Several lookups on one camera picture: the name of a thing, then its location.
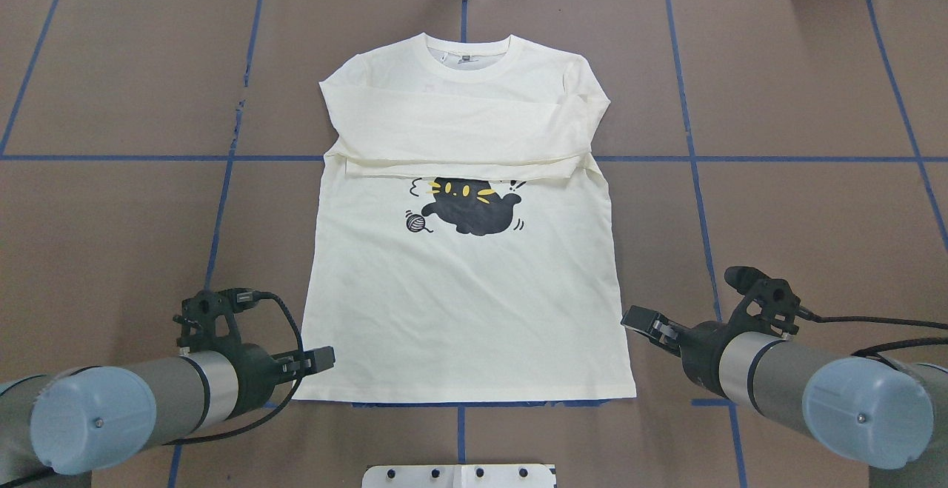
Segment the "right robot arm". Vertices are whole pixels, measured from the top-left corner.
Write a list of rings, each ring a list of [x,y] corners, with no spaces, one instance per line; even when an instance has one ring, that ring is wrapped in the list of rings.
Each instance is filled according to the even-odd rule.
[[[621,322],[679,357],[692,383],[864,462],[873,484],[946,484],[945,367],[823,352],[740,309],[687,327],[633,306]]]

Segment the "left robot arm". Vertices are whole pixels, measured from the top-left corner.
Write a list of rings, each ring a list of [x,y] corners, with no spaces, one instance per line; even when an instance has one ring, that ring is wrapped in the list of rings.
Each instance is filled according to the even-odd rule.
[[[202,443],[200,430],[335,362],[332,347],[273,355],[244,344],[4,382],[2,485],[75,486],[153,447]]]

